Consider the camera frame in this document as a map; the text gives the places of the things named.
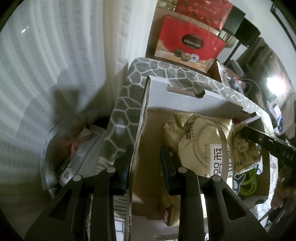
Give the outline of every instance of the white wall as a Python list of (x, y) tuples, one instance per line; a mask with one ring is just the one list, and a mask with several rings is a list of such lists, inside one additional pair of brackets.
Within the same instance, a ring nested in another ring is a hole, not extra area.
[[(261, 37), (277, 54), (285, 66), (291, 82), (296, 89), (296, 52), (281, 25), (270, 12), (270, 0), (229, 0), (233, 5), (246, 13), (245, 18), (252, 22), (261, 32)], [(232, 51), (225, 48), (218, 56), (223, 63)], [(240, 46), (232, 59), (237, 59), (244, 51), (245, 46)]]

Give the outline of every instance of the sheer curtain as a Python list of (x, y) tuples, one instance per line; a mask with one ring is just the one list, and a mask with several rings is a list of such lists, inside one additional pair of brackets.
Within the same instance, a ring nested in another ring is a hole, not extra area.
[(69, 115), (110, 113), (157, 0), (24, 0), (0, 33), (0, 208), (24, 237), (49, 201), (40, 153)]

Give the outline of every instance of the bright light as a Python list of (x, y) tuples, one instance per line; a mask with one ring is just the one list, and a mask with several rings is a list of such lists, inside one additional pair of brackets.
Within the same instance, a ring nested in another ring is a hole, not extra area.
[(267, 78), (267, 86), (277, 96), (285, 92), (284, 83), (278, 77)]

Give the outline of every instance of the brown oval label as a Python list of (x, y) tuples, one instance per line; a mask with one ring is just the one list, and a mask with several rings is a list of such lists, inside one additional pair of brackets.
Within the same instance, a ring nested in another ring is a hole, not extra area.
[(191, 49), (200, 49), (204, 46), (203, 40), (193, 34), (184, 35), (182, 37), (182, 42)]

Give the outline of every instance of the red shopping bag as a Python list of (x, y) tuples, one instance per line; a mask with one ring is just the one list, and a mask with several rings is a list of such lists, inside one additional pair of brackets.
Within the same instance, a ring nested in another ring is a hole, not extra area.
[(217, 30), (222, 30), (223, 25), (233, 5), (228, 0), (178, 0), (175, 12), (190, 16)]
[(225, 42), (209, 30), (165, 16), (155, 56), (207, 72)]

